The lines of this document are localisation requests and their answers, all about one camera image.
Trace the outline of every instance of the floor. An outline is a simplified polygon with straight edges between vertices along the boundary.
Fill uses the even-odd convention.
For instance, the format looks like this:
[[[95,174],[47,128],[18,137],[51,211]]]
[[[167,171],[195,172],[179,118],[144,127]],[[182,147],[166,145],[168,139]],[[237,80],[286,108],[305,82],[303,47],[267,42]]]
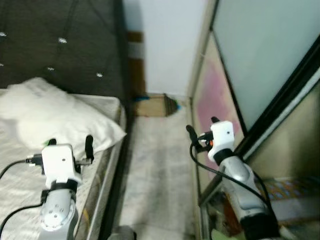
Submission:
[[[194,240],[191,160],[182,107],[168,117],[138,117],[117,210],[117,225],[138,240]]]

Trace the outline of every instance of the bed frame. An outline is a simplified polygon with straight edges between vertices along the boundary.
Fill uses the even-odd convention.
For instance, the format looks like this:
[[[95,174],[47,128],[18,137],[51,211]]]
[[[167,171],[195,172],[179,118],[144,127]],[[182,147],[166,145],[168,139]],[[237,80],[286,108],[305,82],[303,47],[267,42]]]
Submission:
[[[133,122],[123,12],[121,0],[0,0],[0,88],[42,77],[72,94],[117,97],[126,110],[103,240],[112,231]]]

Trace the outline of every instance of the headboard button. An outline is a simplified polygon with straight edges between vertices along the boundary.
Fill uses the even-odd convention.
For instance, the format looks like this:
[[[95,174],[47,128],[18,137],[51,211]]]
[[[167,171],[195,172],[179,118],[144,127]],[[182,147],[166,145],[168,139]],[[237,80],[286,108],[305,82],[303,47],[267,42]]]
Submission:
[[[65,38],[63,38],[63,37],[59,37],[59,38],[58,38],[58,42],[59,42],[60,44],[66,44],[68,41],[67,41],[67,39],[65,39]]]

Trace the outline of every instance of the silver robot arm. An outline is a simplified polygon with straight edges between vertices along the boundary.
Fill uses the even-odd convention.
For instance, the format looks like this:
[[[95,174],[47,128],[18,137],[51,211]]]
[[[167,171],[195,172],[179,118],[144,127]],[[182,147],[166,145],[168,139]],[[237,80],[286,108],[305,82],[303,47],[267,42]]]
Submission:
[[[42,150],[42,162],[49,189],[41,210],[39,240],[73,240],[78,222],[76,192],[82,178],[76,172],[72,146],[49,145]]]
[[[198,153],[208,151],[208,158],[217,163],[219,172],[259,193],[254,172],[234,153],[233,124],[230,121],[219,121],[215,117],[211,120],[213,124],[210,131],[199,138],[194,129],[187,126],[192,145]],[[198,141],[204,142],[206,146],[203,147]],[[270,206],[227,178],[222,178],[222,186],[247,240],[277,239],[280,236],[277,219],[273,211],[270,211]]]

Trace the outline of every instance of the mattress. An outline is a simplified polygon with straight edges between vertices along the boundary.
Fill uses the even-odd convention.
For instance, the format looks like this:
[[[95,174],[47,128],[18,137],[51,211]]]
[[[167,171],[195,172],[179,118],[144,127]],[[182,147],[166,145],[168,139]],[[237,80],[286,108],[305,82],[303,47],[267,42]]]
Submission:
[[[87,104],[113,119],[124,129],[126,116],[120,101],[115,97],[78,95]],[[98,152],[92,165],[83,166],[83,184],[76,193],[78,224],[74,230],[76,240],[98,239],[100,226],[108,200],[114,172],[119,158],[122,142]],[[30,152],[23,145],[12,140],[0,126],[0,170],[11,162],[25,159]],[[45,189],[45,176],[40,167],[17,164],[11,167],[0,180],[0,221],[13,210],[40,202]],[[27,209],[12,216],[6,223],[2,240],[36,240],[40,233],[41,208]]]

